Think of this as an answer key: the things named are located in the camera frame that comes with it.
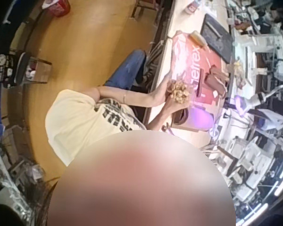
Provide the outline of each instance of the person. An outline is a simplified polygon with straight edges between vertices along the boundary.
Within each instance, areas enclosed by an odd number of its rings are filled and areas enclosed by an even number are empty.
[[[134,130],[90,150],[67,167],[34,226],[235,225],[222,174],[181,138]]]
[[[144,51],[135,50],[104,86],[83,92],[67,89],[58,94],[47,113],[45,128],[49,144],[66,166],[97,140],[129,130],[159,130],[169,115],[189,106],[190,103],[178,104],[171,98],[166,100],[171,73],[149,94],[130,91],[135,78],[142,76],[145,59]],[[148,125],[143,125],[129,107],[155,107],[165,101]]]

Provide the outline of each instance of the desk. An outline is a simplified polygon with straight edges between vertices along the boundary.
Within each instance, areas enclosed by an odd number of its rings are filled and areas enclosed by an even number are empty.
[[[188,15],[184,12],[185,7],[190,3],[189,0],[174,0],[171,9],[171,19],[169,20],[168,29],[166,33],[166,41],[163,49],[162,57],[160,59],[158,71],[154,82],[152,84],[152,90],[154,90],[163,80],[164,76],[170,71],[171,68],[171,52],[172,52],[172,39],[177,31],[182,31],[184,33],[192,33],[193,31],[198,31],[200,33],[202,28],[202,22],[204,20],[205,14],[210,13],[212,16],[216,16],[215,19],[228,30],[227,11],[225,0],[215,0],[214,9],[212,10],[204,5],[200,6],[198,10],[193,15]],[[214,107],[216,115],[220,113],[222,101],[219,101],[218,107]],[[148,124],[155,116],[160,112],[162,106],[153,107],[147,109],[144,117],[144,124]],[[169,117],[167,121],[169,124],[172,122],[172,118]],[[190,143],[196,147],[201,147],[208,144],[211,140],[210,135],[207,132],[192,132],[182,129],[172,129],[174,134]]]

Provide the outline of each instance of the red container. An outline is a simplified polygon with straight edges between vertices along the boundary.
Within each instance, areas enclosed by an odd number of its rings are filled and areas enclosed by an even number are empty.
[[[70,12],[70,4],[68,0],[45,0],[42,8],[48,8],[48,10],[56,17],[65,16]]]

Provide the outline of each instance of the bottle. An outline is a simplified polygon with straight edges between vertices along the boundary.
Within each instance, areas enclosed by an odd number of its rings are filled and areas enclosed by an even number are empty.
[[[200,6],[201,0],[194,0],[192,3],[190,3],[186,8],[185,12],[188,14],[193,14],[197,10],[197,8]]]

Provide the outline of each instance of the woman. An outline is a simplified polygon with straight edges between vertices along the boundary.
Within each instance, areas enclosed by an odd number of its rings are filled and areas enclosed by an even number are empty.
[[[181,105],[168,98],[152,122],[143,125],[138,121],[129,105],[163,104],[171,79],[171,75],[167,75],[149,94],[130,91],[134,80],[142,76],[145,59],[144,51],[135,50],[104,86],[83,92],[63,90],[58,94],[46,116],[45,128],[50,145],[66,166],[97,140],[129,130],[159,130],[168,116],[189,106],[190,103]]]

